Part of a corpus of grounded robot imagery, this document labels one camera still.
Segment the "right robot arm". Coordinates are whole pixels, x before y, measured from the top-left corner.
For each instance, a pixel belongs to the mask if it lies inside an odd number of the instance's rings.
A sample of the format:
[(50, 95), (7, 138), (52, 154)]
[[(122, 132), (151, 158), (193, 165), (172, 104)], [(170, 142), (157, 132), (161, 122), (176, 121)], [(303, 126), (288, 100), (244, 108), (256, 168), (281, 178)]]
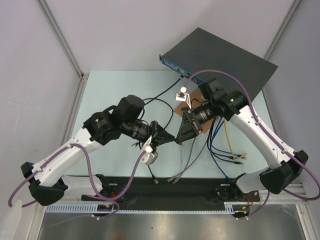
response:
[(268, 190), (273, 194), (281, 193), (302, 172), (309, 156), (304, 150), (295, 151), (285, 143), (277, 146), (270, 138), (279, 143), (282, 140), (271, 131), (267, 135), (261, 127), (267, 125), (253, 114), (247, 98), (238, 90), (231, 93), (220, 86), (213, 78), (199, 85), (204, 102), (195, 109), (183, 107), (182, 122), (175, 142), (181, 144), (200, 135), (202, 125), (218, 116), (225, 118), (241, 130), (260, 151), (268, 167), (249, 174), (241, 174), (230, 188), (230, 195), (236, 201), (242, 201), (254, 190)]

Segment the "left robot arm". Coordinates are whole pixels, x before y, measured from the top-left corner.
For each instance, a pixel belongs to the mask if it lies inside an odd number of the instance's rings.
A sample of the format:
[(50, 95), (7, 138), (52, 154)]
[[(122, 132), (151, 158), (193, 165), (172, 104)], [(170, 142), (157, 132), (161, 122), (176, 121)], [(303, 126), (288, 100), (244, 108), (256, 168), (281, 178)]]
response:
[(65, 172), (83, 158), (110, 141), (126, 135), (143, 143), (141, 157), (155, 160), (158, 146), (175, 141), (175, 137), (161, 127), (157, 121), (149, 125), (139, 119), (144, 110), (144, 101), (135, 96), (123, 97), (118, 105), (94, 113), (82, 128), (47, 158), (37, 162), (26, 162), (21, 166), (25, 180), (29, 183), (31, 196), (42, 206), (49, 206), (75, 190), (67, 183)]

